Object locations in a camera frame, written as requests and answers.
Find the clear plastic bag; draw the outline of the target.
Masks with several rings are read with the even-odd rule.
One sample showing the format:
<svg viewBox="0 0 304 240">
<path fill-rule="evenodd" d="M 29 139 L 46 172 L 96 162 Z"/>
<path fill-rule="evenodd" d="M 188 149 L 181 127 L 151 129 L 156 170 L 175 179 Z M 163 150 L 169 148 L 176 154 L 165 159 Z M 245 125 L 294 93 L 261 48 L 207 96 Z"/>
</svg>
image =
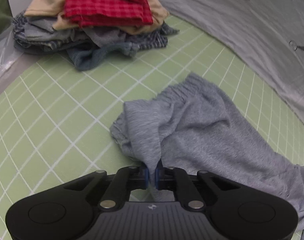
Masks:
<svg viewBox="0 0 304 240">
<path fill-rule="evenodd" d="M 14 47 L 12 29 L 0 35 L 0 94 L 17 78 L 31 62 L 27 55 Z"/>
</svg>

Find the grey sweatpants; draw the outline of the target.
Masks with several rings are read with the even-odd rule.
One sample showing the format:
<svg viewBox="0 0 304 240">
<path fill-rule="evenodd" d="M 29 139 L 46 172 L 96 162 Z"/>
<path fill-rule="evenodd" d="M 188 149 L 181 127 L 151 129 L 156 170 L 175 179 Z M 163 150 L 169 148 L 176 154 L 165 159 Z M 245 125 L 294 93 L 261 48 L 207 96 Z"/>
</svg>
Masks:
<svg viewBox="0 0 304 240">
<path fill-rule="evenodd" d="M 110 132 L 151 175 L 158 163 L 206 170 L 285 199 L 304 239 L 304 166 L 275 152 L 215 84 L 191 73 L 154 99 L 127 101 Z"/>
</svg>

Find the light grey garment in pile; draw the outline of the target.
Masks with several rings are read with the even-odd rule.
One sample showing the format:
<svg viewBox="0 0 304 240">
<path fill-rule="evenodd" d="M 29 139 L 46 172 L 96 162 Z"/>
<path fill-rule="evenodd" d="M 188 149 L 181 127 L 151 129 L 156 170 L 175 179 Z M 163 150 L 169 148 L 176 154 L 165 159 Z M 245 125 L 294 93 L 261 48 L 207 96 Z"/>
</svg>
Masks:
<svg viewBox="0 0 304 240">
<path fill-rule="evenodd" d="M 124 42 L 127 34 L 116 27 L 90 27 L 55 30 L 54 20 L 29 20 L 24 25 L 24 35 L 30 44 L 46 46 L 48 50 L 55 50 L 67 44 L 91 40 L 102 47 L 111 43 Z"/>
</svg>

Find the beige garment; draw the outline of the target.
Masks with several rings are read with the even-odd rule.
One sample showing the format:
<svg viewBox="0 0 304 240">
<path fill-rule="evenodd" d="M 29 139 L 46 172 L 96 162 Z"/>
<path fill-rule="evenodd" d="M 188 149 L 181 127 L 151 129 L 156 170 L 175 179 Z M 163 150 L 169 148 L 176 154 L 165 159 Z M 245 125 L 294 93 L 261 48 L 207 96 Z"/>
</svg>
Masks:
<svg viewBox="0 0 304 240">
<path fill-rule="evenodd" d="M 26 17 L 44 16 L 50 17 L 55 22 L 51 24 L 51 28 L 55 30 L 65 30 L 77 28 L 78 25 L 72 23 L 64 17 L 63 7 L 65 0 L 33 0 L 26 9 L 24 15 Z M 143 26 L 119 26 L 119 29 L 130 35 L 141 33 L 149 33 L 160 27 L 164 20 L 169 16 L 169 12 L 162 6 L 159 0 L 148 0 L 151 10 L 153 24 Z"/>
</svg>

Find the red checked shirt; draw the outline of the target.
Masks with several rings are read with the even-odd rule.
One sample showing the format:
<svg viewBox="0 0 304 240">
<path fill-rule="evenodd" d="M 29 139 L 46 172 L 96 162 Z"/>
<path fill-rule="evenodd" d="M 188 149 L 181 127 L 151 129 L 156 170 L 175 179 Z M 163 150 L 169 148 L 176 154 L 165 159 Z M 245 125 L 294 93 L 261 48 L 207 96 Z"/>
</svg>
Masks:
<svg viewBox="0 0 304 240">
<path fill-rule="evenodd" d="M 79 27 L 153 24 L 148 0 L 66 0 L 64 17 Z"/>
</svg>

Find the dark blue denim garment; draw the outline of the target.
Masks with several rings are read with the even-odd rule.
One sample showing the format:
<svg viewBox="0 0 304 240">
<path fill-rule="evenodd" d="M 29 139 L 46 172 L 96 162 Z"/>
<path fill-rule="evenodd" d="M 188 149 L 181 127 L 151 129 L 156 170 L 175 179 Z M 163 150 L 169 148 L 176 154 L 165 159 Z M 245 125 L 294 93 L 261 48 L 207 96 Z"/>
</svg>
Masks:
<svg viewBox="0 0 304 240">
<path fill-rule="evenodd" d="M 98 67 L 110 53 L 119 52 L 133 57 L 139 48 L 138 44 L 132 42 L 112 43 L 103 47 L 85 42 L 67 49 L 67 54 L 77 70 L 86 71 Z"/>
</svg>

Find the blue plaid shirt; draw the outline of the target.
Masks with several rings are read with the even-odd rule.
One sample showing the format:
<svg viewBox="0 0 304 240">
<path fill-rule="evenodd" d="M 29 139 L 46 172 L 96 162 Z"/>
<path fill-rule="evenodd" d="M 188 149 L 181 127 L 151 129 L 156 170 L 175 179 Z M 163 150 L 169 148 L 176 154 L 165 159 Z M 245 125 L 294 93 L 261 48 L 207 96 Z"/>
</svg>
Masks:
<svg viewBox="0 0 304 240">
<path fill-rule="evenodd" d="M 48 50 L 46 46 L 37 46 L 36 44 L 30 44 L 27 42 L 25 35 L 24 35 L 24 25 L 29 20 L 41 20 L 41 19 L 52 19 L 50 17 L 31 17 L 28 18 L 24 16 L 24 12 L 19 13 L 13 20 L 13 36 L 15 40 L 14 46 L 29 54 L 35 54 L 35 55 L 45 55 L 45 54 L 51 54 L 56 53 L 58 51 L 67 50 L 69 48 L 75 47 L 77 45 L 80 45 L 85 42 L 91 42 L 91 40 L 84 40 L 79 41 L 71 44 L 67 44 L 63 47 L 60 47 L 55 50 Z M 161 27 L 157 28 L 156 30 L 150 32 L 150 33 L 143 33 L 143 34 L 137 34 L 137 35 L 130 35 L 127 34 L 126 39 L 124 42 L 132 42 L 135 44 L 138 44 L 140 46 L 139 50 L 149 50 L 154 48 L 164 48 L 168 44 L 168 36 L 169 35 L 175 35 L 178 34 L 179 30 L 174 29 L 167 25 L 166 23 L 163 23 Z"/>
</svg>

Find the green grid cutting mat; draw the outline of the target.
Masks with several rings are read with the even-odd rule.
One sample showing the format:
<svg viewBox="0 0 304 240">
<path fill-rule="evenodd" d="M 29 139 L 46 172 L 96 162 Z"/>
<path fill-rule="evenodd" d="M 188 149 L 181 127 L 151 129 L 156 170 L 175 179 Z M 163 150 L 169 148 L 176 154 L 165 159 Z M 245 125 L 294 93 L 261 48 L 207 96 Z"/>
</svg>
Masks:
<svg viewBox="0 0 304 240">
<path fill-rule="evenodd" d="M 269 85 L 222 43 L 170 16 L 179 29 L 163 49 L 112 55 L 78 72 L 66 54 L 24 64 L 0 94 L 0 239 L 8 208 L 94 170 L 130 165 L 109 128 L 123 102 L 150 99 L 190 72 L 223 89 L 273 150 L 304 165 L 304 125 Z"/>
</svg>

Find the grey printed bed sheet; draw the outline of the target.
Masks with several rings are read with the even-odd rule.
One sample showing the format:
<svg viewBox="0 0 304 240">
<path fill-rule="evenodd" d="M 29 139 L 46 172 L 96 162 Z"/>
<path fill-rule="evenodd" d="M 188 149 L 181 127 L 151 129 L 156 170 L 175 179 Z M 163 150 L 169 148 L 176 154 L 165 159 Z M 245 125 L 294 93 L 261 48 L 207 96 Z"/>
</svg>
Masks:
<svg viewBox="0 0 304 240">
<path fill-rule="evenodd" d="M 304 123 L 304 0 L 159 0 L 231 48 Z"/>
</svg>

